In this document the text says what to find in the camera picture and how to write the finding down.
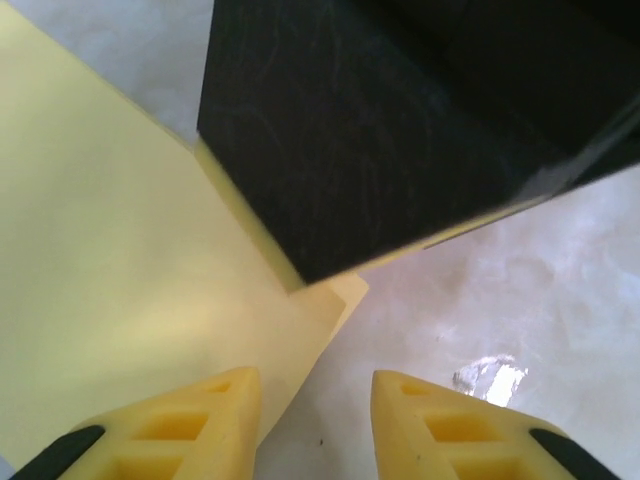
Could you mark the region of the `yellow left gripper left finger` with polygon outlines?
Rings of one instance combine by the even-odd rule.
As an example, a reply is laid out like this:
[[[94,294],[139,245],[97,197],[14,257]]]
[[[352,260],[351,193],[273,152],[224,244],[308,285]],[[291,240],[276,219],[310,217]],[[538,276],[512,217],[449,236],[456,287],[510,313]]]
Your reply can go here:
[[[16,479],[250,479],[262,408],[255,367],[89,418],[58,437]]]

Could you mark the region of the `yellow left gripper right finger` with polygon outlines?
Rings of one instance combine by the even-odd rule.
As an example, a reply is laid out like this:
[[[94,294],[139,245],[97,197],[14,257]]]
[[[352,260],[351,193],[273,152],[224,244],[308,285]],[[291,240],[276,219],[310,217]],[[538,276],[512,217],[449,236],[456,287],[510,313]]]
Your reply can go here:
[[[372,376],[381,479],[612,479],[556,426],[396,371]]]

